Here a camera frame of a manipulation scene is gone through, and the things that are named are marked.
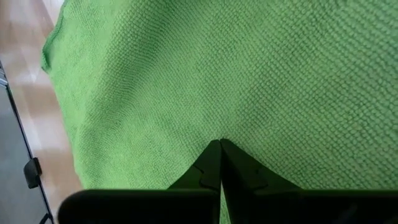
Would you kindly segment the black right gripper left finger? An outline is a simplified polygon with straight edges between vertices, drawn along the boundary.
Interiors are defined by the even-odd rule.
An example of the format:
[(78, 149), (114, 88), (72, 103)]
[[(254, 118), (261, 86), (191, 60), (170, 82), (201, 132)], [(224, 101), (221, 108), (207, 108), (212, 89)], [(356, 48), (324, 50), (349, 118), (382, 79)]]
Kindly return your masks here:
[(219, 140), (213, 140), (169, 189), (219, 190), (221, 188), (220, 176), (221, 143)]

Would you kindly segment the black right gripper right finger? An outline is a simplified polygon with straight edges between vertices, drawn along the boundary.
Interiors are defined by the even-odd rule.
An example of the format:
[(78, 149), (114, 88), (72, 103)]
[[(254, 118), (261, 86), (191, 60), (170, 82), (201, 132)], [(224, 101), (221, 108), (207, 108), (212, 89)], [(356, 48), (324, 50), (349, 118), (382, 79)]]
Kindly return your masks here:
[(300, 187), (276, 174), (235, 143), (221, 139), (223, 148), (221, 180), (226, 189), (297, 190)]

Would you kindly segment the green microfiber towel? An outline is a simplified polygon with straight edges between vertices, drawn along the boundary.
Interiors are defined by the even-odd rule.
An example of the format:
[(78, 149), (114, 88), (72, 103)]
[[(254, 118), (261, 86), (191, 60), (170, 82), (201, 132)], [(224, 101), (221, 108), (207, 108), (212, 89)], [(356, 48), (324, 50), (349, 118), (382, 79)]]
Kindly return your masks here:
[[(398, 0), (64, 0), (41, 66), (59, 224), (398, 224)], [(169, 189), (221, 139), (300, 188)]]

